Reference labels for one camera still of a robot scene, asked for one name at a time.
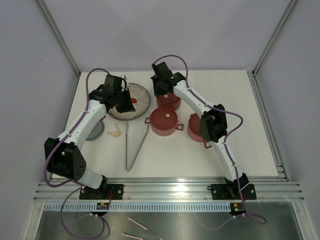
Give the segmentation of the white steamed bun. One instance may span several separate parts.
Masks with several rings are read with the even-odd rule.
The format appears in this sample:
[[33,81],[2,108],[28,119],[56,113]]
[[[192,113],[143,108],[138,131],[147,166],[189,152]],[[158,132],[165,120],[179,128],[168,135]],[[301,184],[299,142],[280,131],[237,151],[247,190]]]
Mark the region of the white steamed bun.
[[118,113],[118,110],[116,107],[113,107],[109,110],[110,113],[113,113],[113,114],[117,114]]

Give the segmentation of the dark red lunch container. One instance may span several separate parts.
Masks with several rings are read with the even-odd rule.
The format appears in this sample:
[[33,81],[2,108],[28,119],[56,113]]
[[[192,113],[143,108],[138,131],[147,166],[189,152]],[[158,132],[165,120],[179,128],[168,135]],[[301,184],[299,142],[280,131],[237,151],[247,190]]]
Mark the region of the dark red lunch container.
[[180,107],[181,102],[182,102],[182,100],[180,98],[179,101],[176,101],[174,103],[161,103],[161,102],[157,101],[157,98],[156,98],[156,103],[157,103],[158,107],[168,107],[168,108],[171,108],[173,110],[177,110]]

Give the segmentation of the pink lunch container with handle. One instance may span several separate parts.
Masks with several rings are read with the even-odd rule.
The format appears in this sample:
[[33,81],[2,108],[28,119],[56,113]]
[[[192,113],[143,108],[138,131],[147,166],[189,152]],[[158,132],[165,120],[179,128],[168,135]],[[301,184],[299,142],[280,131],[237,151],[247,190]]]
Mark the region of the pink lunch container with handle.
[[205,149],[212,147],[212,145],[205,141],[200,134],[200,117],[196,113],[191,114],[189,117],[187,133],[193,141],[203,143]]

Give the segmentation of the dark red lid front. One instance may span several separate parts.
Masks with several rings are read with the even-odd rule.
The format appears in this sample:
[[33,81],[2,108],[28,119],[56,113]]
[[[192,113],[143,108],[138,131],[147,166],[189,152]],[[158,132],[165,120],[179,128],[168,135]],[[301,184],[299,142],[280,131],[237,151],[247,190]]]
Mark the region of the dark red lid front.
[[164,104],[173,104],[173,103],[180,100],[180,98],[178,96],[176,96],[170,92],[163,94],[163,95],[158,95],[158,96],[156,96],[156,99],[158,102],[164,103]]

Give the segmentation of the dark red lid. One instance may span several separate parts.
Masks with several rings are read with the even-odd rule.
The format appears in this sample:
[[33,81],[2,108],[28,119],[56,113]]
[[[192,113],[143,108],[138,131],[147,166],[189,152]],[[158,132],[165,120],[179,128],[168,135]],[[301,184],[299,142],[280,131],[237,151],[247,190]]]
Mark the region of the dark red lid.
[[158,107],[150,115],[150,123],[161,130],[172,129],[178,124],[176,112],[168,107]]
[[200,117],[193,113],[188,120],[188,130],[194,135],[200,135]]
[[173,104],[173,103],[180,100],[180,98],[178,96],[176,96],[170,92],[163,94],[163,95],[158,95],[158,96],[156,96],[156,99],[158,102],[164,103],[164,104]]

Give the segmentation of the dark red lid back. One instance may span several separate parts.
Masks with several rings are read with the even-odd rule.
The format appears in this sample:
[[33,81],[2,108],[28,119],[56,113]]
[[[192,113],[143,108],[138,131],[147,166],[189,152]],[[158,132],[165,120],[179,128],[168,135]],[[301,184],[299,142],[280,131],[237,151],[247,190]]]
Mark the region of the dark red lid back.
[[178,124],[176,112],[168,107],[158,107],[150,115],[150,123],[161,130],[172,129]]

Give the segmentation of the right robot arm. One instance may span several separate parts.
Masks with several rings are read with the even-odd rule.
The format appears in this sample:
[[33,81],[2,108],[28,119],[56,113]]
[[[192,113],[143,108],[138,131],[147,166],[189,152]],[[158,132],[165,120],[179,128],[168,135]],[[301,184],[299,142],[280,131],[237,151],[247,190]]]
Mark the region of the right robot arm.
[[182,99],[200,118],[199,132],[201,137],[212,144],[224,169],[227,193],[232,198],[239,198],[249,185],[247,175],[236,162],[227,140],[227,117],[224,106],[213,105],[203,98],[190,85],[186,78],[178,73],[168,76],[151,77],[156,96],[172,93]]

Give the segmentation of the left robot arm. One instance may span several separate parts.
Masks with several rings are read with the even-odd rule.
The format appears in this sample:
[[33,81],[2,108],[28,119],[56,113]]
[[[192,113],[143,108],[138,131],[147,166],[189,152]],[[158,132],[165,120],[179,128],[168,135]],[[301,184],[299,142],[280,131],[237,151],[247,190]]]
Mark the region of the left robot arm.
[[43,177],[49,187],[75,182],[90,189],[97,199],[108,194],[107,178],[87,166],[81,150],[98,121],[114,107],[122,113],[134,112],[130,91],[128,88],[103,89],[100,85],[86,93],[85,106],[72,124],[57,138],[49,137],[45,141]]

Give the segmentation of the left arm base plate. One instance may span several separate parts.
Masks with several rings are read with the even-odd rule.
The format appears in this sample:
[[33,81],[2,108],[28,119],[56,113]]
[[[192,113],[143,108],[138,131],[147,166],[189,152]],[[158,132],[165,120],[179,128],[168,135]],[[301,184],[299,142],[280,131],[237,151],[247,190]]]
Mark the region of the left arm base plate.
[[124,194],[123,184],[107,184],[94,189],[85,186],[79,193],[80,200],[122,200]]

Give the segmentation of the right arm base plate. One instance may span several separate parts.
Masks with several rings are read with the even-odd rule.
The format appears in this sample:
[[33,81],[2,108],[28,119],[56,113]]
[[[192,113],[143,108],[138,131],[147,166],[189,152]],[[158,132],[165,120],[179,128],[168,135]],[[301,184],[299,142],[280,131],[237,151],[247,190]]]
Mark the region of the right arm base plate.
[[[239,189],[235,190],[235,194],[230,193],[226,184],[211,184],[207,187],[207,190],[211,192],[213,200],[241,200]],[[244,200],[257,199],[255,186],[251,183],[242,189],[241,193]]]

